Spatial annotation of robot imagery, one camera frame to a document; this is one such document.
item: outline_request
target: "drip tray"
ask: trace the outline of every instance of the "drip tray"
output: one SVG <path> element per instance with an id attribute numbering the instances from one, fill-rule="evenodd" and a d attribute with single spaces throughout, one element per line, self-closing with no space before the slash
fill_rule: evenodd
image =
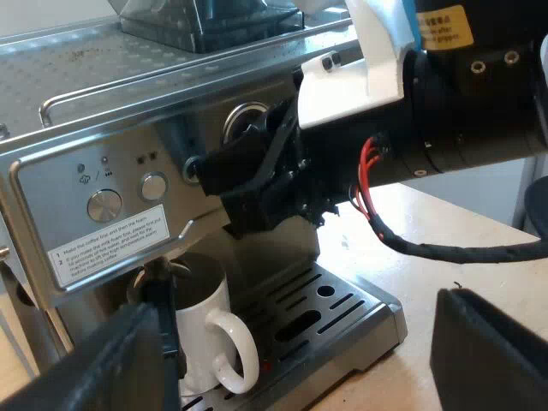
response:
<path id="1" fill-rule="evenodd" d="M 398 300 L 369 282 L 298 264 L 236 298 L 233 311 L 259 351 L 259 382 L 234 395 L 219 385 L 183 397 L 182 411 L 299 410 L 407 335 Z"/>

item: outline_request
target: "instruction label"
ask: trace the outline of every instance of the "instruction label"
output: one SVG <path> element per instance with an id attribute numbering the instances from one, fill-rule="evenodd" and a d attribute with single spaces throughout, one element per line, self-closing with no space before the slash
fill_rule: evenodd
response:
<path id="1" fill-rule="evenodd" d="M 170 238 L 164 206 L 157 205 L 48 252 L 61 287 Z"/>
<path id="2" fill-rule="evenodd" d="M 474 44 L 474 36 L 461 5 L 417 13 L 422 47 L 430 51 L 458 49 Z"/>

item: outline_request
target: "wooden table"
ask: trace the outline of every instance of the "wooden table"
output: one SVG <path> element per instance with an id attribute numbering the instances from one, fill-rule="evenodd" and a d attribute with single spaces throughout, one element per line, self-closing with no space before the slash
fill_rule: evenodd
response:
<path id="1" fill-rule="evenodd" d="M 377 188 L 372 196 L 385 222 L 410 241 L 483 247 L 534 240 L 519 230 L 403 185 Z M 350 205 L 341 206 L 340 218 L 327 218 L 319 238 L 319 262 L 334 272 L 358 271 L 396 296 L 403 304 L 409 333 L 392 355 L 352 377 L 314 411 L 440 409 L 428 364 L 434 309 L 437 292 L 454 288 L 455 282 L 548 338 L 548 260 L 459 266 L 406 257 L 380 244 L 365 219 Z M 28 352 L 9 300 L 0 298 L 0 307 Z M 28 381 L 5 336 L 0 335 L 0 399 Z"/>

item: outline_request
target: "white mug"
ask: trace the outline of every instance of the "white mug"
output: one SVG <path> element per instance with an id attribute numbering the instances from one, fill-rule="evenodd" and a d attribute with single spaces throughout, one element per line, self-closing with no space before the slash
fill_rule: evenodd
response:
<path id="1" fill-rule="evenodd" d="M 203 394 L 219 383 L 235 394 L 251 390 L 259 378 L 259 355 L 249 329 L 230 312 L 223 268 L 215 259 L 188 253 L 172 262 L 171 270 L 177 329 L 187 356 L 181 395 Z M 236 351 L 243 377 L 234 369 Z"/>

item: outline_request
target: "control panel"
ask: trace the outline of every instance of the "control panel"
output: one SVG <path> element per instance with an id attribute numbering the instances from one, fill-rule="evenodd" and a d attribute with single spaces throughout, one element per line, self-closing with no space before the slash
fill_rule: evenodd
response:
<path id="1" fill-rule="evenodd" d="M 182 179 L 170 141 L 181 135 L 144 125 L 21 160 L 21 195 L 59 289 L 176 240 L 190 220 L 220 207 Z"/>

